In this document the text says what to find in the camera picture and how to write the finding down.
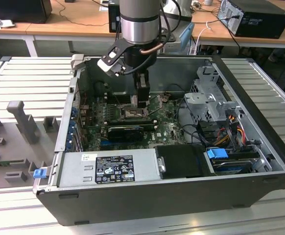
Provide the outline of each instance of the black plastic cover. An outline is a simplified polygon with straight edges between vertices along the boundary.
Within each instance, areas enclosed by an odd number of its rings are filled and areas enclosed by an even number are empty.
[[[200,145],[179,144],[156,146],[157,158],[163,158],[166,171],[163,179],[210,176],[210,170]]]

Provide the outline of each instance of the floor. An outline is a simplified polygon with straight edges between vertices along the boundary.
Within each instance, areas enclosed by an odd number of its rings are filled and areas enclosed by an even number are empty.
[[[74,42],[76,53],[85,55],[101,55],[109,47],[108,43]],[[39,56],[71,56],[68,42],[65,41],[38,41],[37,52]],[[285,60],[279,63],[272,63],[265,58],[271,53],[272,49],[257,49],[253,57],[256,62],[266,71],[271,78],[283,89],[285,87]],[[236,56],[236,47],[225,47],[222,57]],[[2,56],[29,56],[26,44],[22,40],[0,39],[0,58]]]

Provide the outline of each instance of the copper tube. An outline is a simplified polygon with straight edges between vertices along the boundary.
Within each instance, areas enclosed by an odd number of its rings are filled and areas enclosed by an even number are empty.
[[[149,54],[151,54],[151,53],[153,53],[153,52],[155,52],[157,50],[160,50],[162,47],[163,47],[163,44],[160,43],[160,44],[156,45],[155,47],[153,47],[153,48],[151,48],[149,50],[141,50],[140,53],[142,55],[149,55]]]

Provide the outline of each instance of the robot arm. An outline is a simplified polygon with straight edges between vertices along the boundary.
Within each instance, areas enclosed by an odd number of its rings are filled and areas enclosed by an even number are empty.
[[[177,1],[181,6],[186,6],[189,3],[188,10],[190,11],[191,0]],[[162,49],[168,42],[175,43],[177,41],[176,36],[171,33],[169,20],[178,34],[183,32],[180,25],[185,27],[182,24],[185,19],[189,21],[187,25],[191,22],[191,17],[187,18],[180,14],[181,8],[177,1],[168,0],[169,13],[167,17],[161,5],[162,0],[120,0],[122,39],[116,40],[98,61],[98,66],[110,76],[133,74],[137,90],[136,105],[139,108],[144,108],[149,98],[150,86],[147,68],[156,62],[159,49]],[[178,15],[176,15],[176,10],[172,9],[171,2],[175,2],[175,5],[178,6]],[[132,69],[126,69],[120,60],[122,55],[124,55],[124,63]]]

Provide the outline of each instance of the motherboard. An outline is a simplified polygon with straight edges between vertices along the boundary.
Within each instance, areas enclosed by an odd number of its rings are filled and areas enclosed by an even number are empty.
[[[87,151],[154,148],[186,143],[176,121],[181,99],[155,94],[145,108],[133,107],[131,98],[99,97],[82,105],[82,135]]]

